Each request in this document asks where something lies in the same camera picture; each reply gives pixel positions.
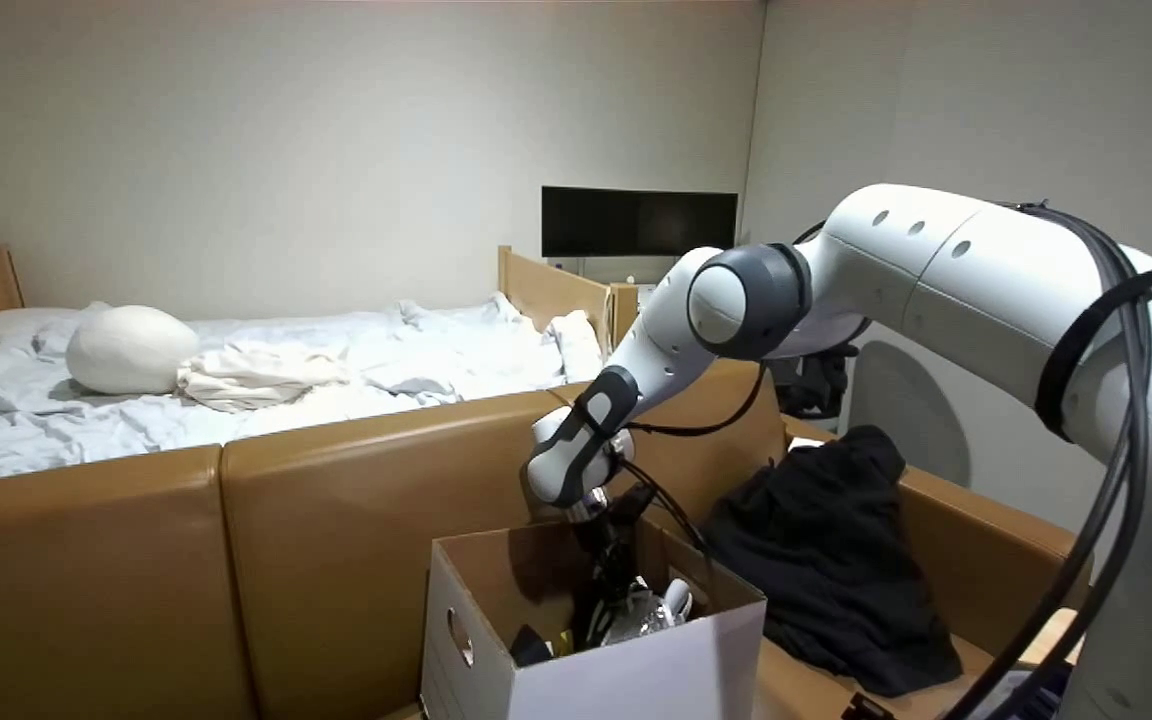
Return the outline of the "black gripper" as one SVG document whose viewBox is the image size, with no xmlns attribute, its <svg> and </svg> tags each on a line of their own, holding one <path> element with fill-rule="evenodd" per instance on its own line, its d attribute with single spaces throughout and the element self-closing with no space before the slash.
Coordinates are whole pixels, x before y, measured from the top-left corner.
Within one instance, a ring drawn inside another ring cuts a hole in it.
<svg viewBox="0 0 1152 720">
<path fill-rule="evenodd" d="M 573 588 L 573 646 L 644 634 L 659 620 L 659 596 L 635 564 L 635 517 L 602 508 L 574 523 L 574 540 L 589 568 Z"/>
</svg>

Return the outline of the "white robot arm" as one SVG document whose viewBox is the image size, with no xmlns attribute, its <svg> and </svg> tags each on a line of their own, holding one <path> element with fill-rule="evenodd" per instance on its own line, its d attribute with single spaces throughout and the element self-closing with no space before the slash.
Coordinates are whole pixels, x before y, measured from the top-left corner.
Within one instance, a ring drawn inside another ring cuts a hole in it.
<svg viewBox="0 0 1152 720">
<path fill-rule="evenodd" d="M 1120 540 L 1067 634 L 1061 720 L 1152 720 L 1152 255 L 1044 205 L 849 191 L 795 244 L 685 252 L 600 374 L 534 423 L 541 508 L 594 512 L 626 423 L 713 359 L 799 359 L 883 325 L 1031 402 L 1128 481 Z"/>
</svg>

